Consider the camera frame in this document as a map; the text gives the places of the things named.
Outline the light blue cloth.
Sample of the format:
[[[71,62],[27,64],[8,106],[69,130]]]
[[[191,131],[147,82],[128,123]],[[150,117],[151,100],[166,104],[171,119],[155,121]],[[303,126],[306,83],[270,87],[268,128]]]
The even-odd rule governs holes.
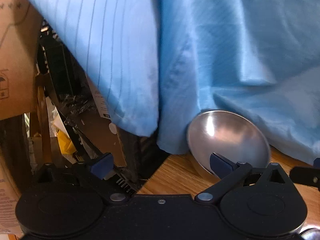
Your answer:
[[[187,150],[205,109],[248,118],[281,152],[319,157],[319,0],[29,0],[111,120]]]

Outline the brown cardboard box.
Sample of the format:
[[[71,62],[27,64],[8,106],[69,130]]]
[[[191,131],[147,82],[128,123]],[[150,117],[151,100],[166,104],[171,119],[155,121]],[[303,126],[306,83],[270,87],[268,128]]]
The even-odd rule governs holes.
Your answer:
[[[28,0],[1,0],[1,120],[34,111],[42,17]]]

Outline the stainless steel bowl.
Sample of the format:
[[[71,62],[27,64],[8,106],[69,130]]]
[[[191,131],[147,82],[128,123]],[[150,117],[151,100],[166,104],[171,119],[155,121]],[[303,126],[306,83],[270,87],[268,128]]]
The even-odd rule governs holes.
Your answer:
[[[206,111],[196,116],[188,126],[187,142],[195,160],[213,175],[209,164],[212,153],[253,168],[265,168],[271,157],[269,143],[257,126],[229,111]]]

